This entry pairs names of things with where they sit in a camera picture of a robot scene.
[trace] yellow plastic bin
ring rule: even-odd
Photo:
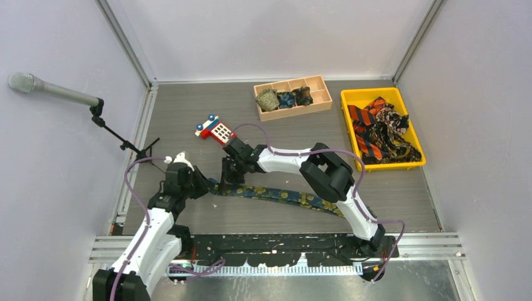
[[[356,138],[353,130],[353,120],[349,115],[348,105],[355,105],[359,108],[365,108],[370,102],[376,100],[378,97],[384,98],[387,102],[395,106],[395,110],[401,114],[408,114],[405,103],[401,98],[401,93],[394,87],[390,88],[375,88],[375,89],[357,89],[357,90],[343,90],[342,91],[342,110],[344,111],[344,118],[348,127],[349,138],[351,139],[351,145],[353,146],[353,152],[362,158],[362,152],[358,148]],[[390,169],[411,169],[418,166],[423,166],[427,163],[425,154],[421,149],[419,140],[414,130],[412,122],[408,120],[409,128],[403,135],[403,138],[410,142],[416,149],[421,152],[421,161],[419,162],[405,162],[405,163],[388,163],[388,164],[368,164],[366,165],[366,171],[384,171]],[[362,171],[360,163],[356,162],[356,167],[359,171]]]

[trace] red toy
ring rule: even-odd
[[[225,124],[221,123],[218,116],[209,115],[209,119],[203,124],[196,126],[196,136],[207,139],[213,136],[221,145],[225,145],[229,139],[237,135],[231,131]]]

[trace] microphone stand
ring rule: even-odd
[[[153,145],[157,143],[160,140],[160,138],[155,139],[155,141],[151,142],[151,144],[148,145],[146,148],[139,150],[133,145],[133,143],[129,142],[128,140],[125,140],[119,134],[117,134],[115,131],[113,131],[112,129],[110,129],[108,126],[105,125],[105,121],[101,117],[103,110],[104,110],[104,100],[101,98],[98,98],[98,105],[90,107],[90,112],[92,113],[92,121],[99,127],[103,127],[105,130],[110,132],[113,136],[118,138],[120,141],[122,141],[122,145],[120,145],[120,148],[123,151],[125,151],[125,149],[130,149],[134,151],[137,154],[136,160],[140,160],[140,159],[144,159],[144,158],[152,156]]]

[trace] microphone head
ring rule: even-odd
[[[13,73],[9,76],[9,86],[22,93],[35,89],[35,77],[29,73]]]

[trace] microphone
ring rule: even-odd
[[[67,88],[47,83],[29,73],[13,73],[9,76],[9,86],[22,93],[42,92],[60,97],[71,102],[97,107],[100,99],[84,93],[76,92]]]

